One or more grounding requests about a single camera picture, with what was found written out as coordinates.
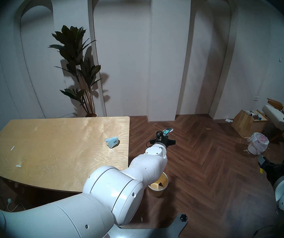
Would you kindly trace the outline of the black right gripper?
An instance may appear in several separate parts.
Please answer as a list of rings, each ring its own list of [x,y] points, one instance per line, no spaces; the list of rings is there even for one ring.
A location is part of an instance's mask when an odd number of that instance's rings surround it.
[[[267,174],[267,180],[271,184],[275,184],[275,182],[284,176],[284,160],[280,164],[275,164],[271,162],[269,159],[264,158],[264,156],[259,155],[258,157],[258,165],[261,166],[263,170],[265,170]]]

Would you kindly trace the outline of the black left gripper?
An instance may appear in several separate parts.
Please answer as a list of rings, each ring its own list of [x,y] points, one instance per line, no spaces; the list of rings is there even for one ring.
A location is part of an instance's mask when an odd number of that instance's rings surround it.
[[[156,136],[149,141],[150,145],[163,144],[166,148],[176,144],[175,140],[169,139],[169,133],[172,131],[157,131]]]

